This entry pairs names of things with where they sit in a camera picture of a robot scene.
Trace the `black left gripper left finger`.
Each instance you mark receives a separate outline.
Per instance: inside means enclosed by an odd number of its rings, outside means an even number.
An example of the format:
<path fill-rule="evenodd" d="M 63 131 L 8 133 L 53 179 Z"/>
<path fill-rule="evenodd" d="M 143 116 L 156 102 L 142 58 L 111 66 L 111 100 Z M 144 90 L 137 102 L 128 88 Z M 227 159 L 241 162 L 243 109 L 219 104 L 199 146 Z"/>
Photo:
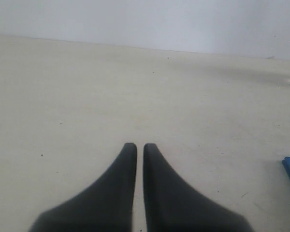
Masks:
<path fill-rule="evenodd" d="M 137 147 L 125 143 L 110 167 L 92 185 L 39 215 L 31 232 L 130 232 Z"/>

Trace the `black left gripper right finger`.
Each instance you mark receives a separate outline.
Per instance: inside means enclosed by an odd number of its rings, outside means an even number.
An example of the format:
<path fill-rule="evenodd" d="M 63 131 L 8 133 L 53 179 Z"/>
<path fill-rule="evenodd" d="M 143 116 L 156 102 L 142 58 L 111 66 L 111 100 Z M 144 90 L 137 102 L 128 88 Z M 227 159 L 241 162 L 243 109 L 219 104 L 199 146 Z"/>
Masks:
<path fill-rule="evenodd" d="M 149 232 L 251 232 L 237 214 L 192 188 L 167 162 L 156 144 L 143 153 L 143 192 Z"/>

